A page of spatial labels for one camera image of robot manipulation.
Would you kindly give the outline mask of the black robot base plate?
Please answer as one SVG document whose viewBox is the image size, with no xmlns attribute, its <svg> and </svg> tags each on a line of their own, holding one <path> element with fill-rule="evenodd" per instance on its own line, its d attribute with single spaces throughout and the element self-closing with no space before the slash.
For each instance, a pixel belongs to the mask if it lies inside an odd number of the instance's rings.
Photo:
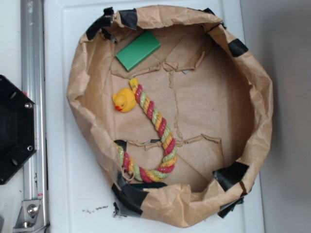
<svg viewBox="0 0 311 233">
<path fill-rule="evenodd" d="M 0 184 L 6 184 L 35 152 L 35 103 L 1 75 Z"/>
</svg>

